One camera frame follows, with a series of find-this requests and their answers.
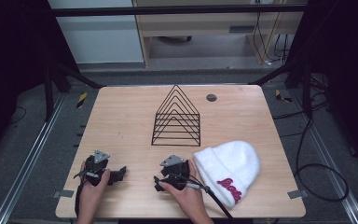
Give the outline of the person's left hand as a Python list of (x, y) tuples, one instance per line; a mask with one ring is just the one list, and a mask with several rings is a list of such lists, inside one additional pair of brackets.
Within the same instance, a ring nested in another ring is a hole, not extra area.
[(85, 205), (99, 204), (108, 186), (110, 178), (110, 170), (105, 169), (100, 183), (97, 186), (93, 186), (89, 181), (82, 180), (82, 190), (79, 196), (79, 202)]

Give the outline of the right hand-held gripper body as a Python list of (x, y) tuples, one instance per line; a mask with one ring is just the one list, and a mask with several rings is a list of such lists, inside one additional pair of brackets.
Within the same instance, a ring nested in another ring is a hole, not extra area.
[(160, 163), (161, 174), (164, 176), (162, 182), (169, 183), (176, 189), (183, 189), (189, 179), (188, 161), (176, 155), (171, 155)]

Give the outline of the black horizontal frame bar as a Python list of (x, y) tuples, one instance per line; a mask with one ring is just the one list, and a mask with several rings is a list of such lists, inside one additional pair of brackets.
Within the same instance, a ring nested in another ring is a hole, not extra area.
[(210, 13), (299, 12), (307, 4), (283, 5), (213, 5), (213, 6), (167, 6), (167, 7), (99, 7), (61, 8), (48, 10), (56, 17), (127, 16), (127, 15), (174, 15)]

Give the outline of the dark curtain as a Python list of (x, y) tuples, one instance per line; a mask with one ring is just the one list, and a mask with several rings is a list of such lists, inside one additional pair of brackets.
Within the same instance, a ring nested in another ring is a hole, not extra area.
[(308, 39), (311, 71), (327, 76), (328, 99), (358, 153), (358, 0), (308, 0), (290, 59)]
[(0, 139), (17, 97), (44, 82), (44, 56), (31, 33), (42, 35), (59, 63), (77, 69), (57, 20), (29, 12), (49, 8), (48, 0), (0, 0)]

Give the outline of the white cabinet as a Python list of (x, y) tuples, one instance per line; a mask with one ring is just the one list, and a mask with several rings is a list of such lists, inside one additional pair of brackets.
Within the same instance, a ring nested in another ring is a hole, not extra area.
[[(131, 0), (48, 0), (52, 9), (131, 7)], [(57, 17), (78, 64), (142, 63), (134, 16)]]

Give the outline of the aluminium floor rail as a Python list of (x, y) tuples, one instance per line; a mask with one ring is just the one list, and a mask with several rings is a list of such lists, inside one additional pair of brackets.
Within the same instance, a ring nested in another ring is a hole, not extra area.
[(62, 111), (62, 105), (66, 98), (66, 93), (59, 93), (56, 102), (53, 105), (53, 112), (50, 118), (44, 122), (33, 146), (30, 149), (21, 169), (19, 170), (11, 188), (5, 199), (0, 205), (0, 224), (7, 224), (18, 199), (20, 198), (24, 187), (29, 179), (31, 172), (46, 144), (49, 134)]
[(303, 140), (306, 134), (310, 136), (310, 140), (320, 160), (319, 163), (299, 164), (299, 155), (303, 143), (301, 140), (296, 154), (296, 177), (301, 179), (300, 172), (306, 168), (317, 167), (318, 169), (324, 170), (327, 173), (337, 197), (322, 197), (321, 195), (312, 193), (310, 189), (308, 189), (308, 193), (324, 202), (341, 203), (351, 224), (358, 224), (358, 202), (349, 187), (348, 181), (344, 178), (331, 154), (328, 152), (319, 131), (313, 125), (313, 119), (309, 119), (303, 111), (301, 94), (298, 91), (289, 91), (289, 93), (292, 96), (294, 104), (300, 110), (301, 118), (306, 124), (301, 139)]

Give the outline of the black metal frame stand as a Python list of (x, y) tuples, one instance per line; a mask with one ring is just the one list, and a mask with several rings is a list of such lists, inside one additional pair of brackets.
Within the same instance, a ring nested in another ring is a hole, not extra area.
[(44, 86), (46, 97), (46, 117), (45, 121), (49, 121), (52, 118), (54, 112), (53, 104), (53, 89), (52, 84), (58, 88), (59, 92), (68, 92), (71, 90), (71, 85), (66, 78), (67, 76), (73, 77), (78, 81), (86, 84), (93, 89), (100, 89), (103, 85), (98, 84), (87, 77), (82, 76), (79, 72), (72, 68), (69, 68), (55, 60), (48, 60), (44, 70)]
[(312, 108), (310, 99), (310, 75), (311, 75), (311, 63), (304, 61), (291, 61), (285, 65), (275, 69), (271, 73), (267, 74), (260, 79), (250, 82), (250, 85), (264, 85), (269, 80), (283, 74), (288, 73), (288, 77), (284, 81), (287, 88), (292, 89), (302, 82), (302, 108), (306, 116), (312, 118)]

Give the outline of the grey metal table bracket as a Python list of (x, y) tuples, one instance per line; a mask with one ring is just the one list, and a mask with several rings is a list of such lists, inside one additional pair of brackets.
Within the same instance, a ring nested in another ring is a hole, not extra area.
[(74, 192), (72, 190), (67, 190), (67, 189), (63, 189), (63, 190), (55, 190), (51, 197), (52, 198), (61, 198), (61, 197), (65, 197), (65, 198), (71, 198), (73, 196)]
[(288, 192), (288, 196), (290, 199), (295, 199), (295, 198), (305, 198), (309, 196), (309, 193), (306, 190), (293, 190), (293, 191), (289, 191)]

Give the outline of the white fluffy beanie hat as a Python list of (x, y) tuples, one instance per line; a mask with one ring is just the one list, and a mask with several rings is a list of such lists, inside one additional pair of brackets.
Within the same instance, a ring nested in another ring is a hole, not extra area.
[(229, 209), (246, 196), (261, 166), (254, 147), (244, 141), (207, 147), (196, 152), (193, 161), (203, 183)]

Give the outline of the person's right hand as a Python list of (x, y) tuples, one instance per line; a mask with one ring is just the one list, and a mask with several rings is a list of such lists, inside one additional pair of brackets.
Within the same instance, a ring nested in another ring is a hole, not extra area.
[(173, 196), (187, 216), (191, 213), (206, 212), (202, 192), (199, 189), (184, 187), (179, 190), (169, 183), (162, 183), (161, 186)]

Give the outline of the light wooden desk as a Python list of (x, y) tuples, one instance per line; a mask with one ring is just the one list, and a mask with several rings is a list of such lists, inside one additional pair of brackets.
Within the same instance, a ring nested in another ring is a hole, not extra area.
[[(136, 7), (211, 5), (289, 5), (308, 0), (131, 0)], [(276, 35), (293, 35), (302, 12), (260, 12), (231, 14), (138, 15), (138, 33), (144, 60), (149, 62), (151, 40), (158, 36), (245, 34), (258, 63), (269, 57)]]

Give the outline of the black yellow striped tape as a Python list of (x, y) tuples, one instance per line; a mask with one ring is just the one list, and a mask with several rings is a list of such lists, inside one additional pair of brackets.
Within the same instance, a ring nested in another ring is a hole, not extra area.
[(281, 100), (281, 101), (284, 101), (284, 102), (287, 102), (287, 103), (293, 102), (293, 100), (290, 97), (283, 97), (279, 90), (275, 90), (275, 98), (277, 100)]
[(76, 108), (81, 108), (83, 106), (83, 104), (84, 104), (84, 102), (85, 102), (85, 100), (87, 98), (87, 95), (88, 95), (87, 92), (82, 92), (80, 94), (79, 99), (78, 99), (78, 101), (76, 103)]

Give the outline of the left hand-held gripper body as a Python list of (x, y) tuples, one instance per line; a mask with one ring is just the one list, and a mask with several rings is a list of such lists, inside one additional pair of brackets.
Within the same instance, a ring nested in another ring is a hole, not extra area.
[(109, 158), (109, 154), (106, 154), (99, 149), (95, 149), (94, 154), (86, 159), (85, 177), (91, 185), (97, 186), (100, 183)]

